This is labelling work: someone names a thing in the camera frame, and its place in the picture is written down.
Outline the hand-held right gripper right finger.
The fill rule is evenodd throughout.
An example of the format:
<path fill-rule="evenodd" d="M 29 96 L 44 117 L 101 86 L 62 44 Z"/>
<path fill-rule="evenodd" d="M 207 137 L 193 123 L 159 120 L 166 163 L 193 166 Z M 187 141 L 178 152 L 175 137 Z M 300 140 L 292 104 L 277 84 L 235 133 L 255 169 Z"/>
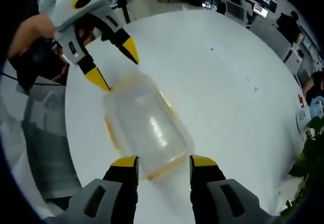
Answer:
<path fill-rule="evenodd" d="M 211 158 L 190 155 L 190 187 L 196 223 L 261 223 L 259 199 Z"/>

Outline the person's left hand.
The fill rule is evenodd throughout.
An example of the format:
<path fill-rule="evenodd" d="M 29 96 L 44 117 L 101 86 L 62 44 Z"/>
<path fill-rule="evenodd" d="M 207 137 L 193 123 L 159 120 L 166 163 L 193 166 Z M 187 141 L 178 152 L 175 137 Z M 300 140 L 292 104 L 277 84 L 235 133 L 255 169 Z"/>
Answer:
<path fill-rule="evenodd" d="M 54 38 L 56 29 L 46 14 L 34 15 L 21 22 L 10 43 L 7 59 L 25 52 L 40 37 Z"/>

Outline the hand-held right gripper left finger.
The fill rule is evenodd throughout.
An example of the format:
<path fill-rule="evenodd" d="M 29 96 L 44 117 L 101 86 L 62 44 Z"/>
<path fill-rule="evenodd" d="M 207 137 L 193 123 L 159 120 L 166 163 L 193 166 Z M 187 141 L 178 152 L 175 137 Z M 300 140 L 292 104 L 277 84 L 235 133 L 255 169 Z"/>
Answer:
<path fill-rule="evenodd" d="M 133 223 L 138 181 L 139 157 L 117 159 L 70 199 L 66 223 Z"/>

